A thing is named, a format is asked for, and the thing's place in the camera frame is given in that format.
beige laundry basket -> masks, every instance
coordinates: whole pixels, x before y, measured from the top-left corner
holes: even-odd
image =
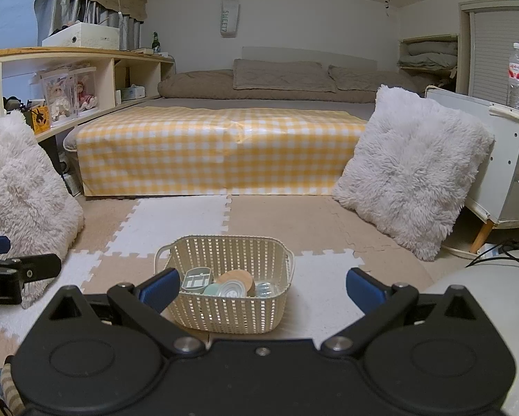
[[[170,251],[166,266],[160,255]],[[162,247],[155,258],[156,273],[173,267],[181,279],[195,267],[209,267],[214,279],[232,269],[245,269],[254,280],[277,285],[274,297],[227,298],[180,291],[167,311],[181,325],[218,333],[266,333],[283,316],[294,273],[294,255],[276,239],[248,236],[187,236]]]

gray bed sheet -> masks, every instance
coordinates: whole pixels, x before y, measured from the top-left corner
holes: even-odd
[[[375,103],[346,103],[341,101],[313,101],[313,100],[281,100],[281,99],[204,99],[204,98],[156,98],[132,107],[172,107],[182,106],[186,108],[206,109],[232,109],[232,108],[280,108],[303,109],[320,111],[345,111],[351,116],[362,120],[369,120]],[[63,148],[66,151],[76,151],[76,133],[84,125],[75,127],[63,140]]]

silver curtain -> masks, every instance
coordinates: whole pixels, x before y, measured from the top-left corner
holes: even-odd
[[[123,16],[119,23],[119,13],[104,8],[96,1],[90,0],[35,0],[34,12],[38,21],[38,45],[56,29],[67,22],[81,22],[119,28],[120,50],[134,50],[140,47],[141,22],[132,17]]]

checkered tablecloth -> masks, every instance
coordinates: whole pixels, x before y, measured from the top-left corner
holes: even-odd
[[[133,107],[77,135],[87,196],[330,194],[365,122],[340,111]]]

doll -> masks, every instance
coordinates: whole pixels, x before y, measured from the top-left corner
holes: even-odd
[[[97,105],[97,98],[86,92],[86,87],[81,81],[76,83],[76,94],[78,96],[78,109],[81,111],[91,109]]]
[[[65,80],[60,80],[56,84],[50,84],[49,87],[49,110],[51,120],[53,122],[64,119],[71,115],[71,105],[69,99],[65,95],[65,91],[63,90],[64,84]]]

